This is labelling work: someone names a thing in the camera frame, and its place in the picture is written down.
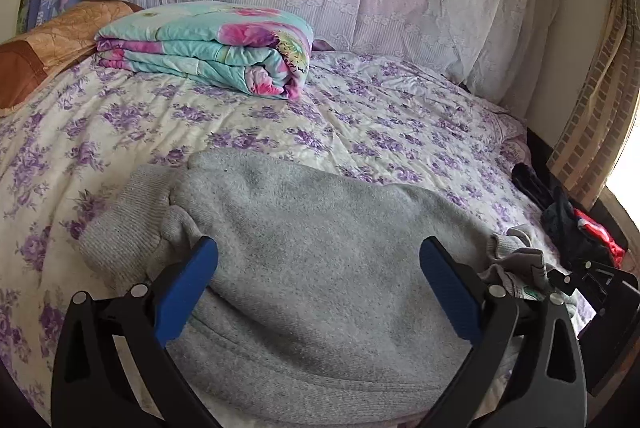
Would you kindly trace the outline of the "folded teal floral blanket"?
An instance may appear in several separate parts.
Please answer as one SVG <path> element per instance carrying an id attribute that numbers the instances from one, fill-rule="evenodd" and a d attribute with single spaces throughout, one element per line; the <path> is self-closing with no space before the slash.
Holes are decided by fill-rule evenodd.
<path id="1" fill-rule="evenodd" d="M 313 42 L 311 26 L 283 10 L 191 2 L 148 8 L 105 25 L 96 33 L 96 53 L 109 68 L 296 100 Z"/>

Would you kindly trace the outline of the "beige checked curtain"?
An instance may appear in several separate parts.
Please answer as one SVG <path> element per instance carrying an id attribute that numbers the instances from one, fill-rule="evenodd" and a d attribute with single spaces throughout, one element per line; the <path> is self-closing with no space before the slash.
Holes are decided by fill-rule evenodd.
<path id="1" fill-rule="evenodd" d="M 547 167 L 590 208 L 634 127 L 639 107 L 639 0 L 608 0 L 600 42 Z"/>

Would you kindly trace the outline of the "orange brown pillow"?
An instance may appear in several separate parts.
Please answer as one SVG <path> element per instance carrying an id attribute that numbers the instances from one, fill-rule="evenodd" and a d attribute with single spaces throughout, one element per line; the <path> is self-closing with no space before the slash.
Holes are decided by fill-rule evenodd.
<path id="1" fill-rule="evenodd" d="M 1 115 L 20 110 L 55 76 L 96 51 L 96 33 L 141 10 L 122 0 L 85 0 L 1 45 Z"/>

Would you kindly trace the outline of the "grey sweat pants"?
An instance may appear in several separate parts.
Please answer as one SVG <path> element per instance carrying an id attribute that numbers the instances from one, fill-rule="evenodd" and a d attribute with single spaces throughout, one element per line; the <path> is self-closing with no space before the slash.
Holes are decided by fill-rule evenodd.
<path id="1" fill-rule="evenodd" d="M 202 237 L 218 268 L 171 358 L 198 392 L 280 425 L 383 426 L 436 402 L 470 347 L 420 269 L 427 237 L 514 297 L 552 291 L 531 227 L 498 234 L 415 185 L 235 149 L 139 167 L 78 249 L 125 292 Z"/>

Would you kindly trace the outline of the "dark and red clothes pile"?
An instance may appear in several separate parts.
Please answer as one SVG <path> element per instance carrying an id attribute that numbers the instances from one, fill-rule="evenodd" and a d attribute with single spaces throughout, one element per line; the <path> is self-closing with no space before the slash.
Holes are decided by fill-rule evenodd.
<path id="1" fill-rule="evenodd" d="M 591 260 L 620 269 L 626 254 L 605 226 L 572 204 L 562 187 L 547 188 L 532 167 L 516 164 L 511 171 L 513 185 L 540 210 L 540 223 L 560 254 L 561 265 L 573 270 Z"/>

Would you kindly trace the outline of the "purple floral bed sheet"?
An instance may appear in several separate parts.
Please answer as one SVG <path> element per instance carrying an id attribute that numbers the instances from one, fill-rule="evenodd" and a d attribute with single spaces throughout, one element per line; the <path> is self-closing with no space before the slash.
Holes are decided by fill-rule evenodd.
<path id="1" fill-rule="evenodd" d="M 70 296 L 105 292 L 76 240 L 141 164 L 177 167 L 194 152 L 238 148 L 420 185 L 497 232 L 529 225 L 555 259 L 538 208 L 511 181 L 529 160 L 525 137 L 502 107 L 393 57 L 314 55 L 296 102 L 82 61 L 1 121 L 2 363 L 47 415 Z"/>

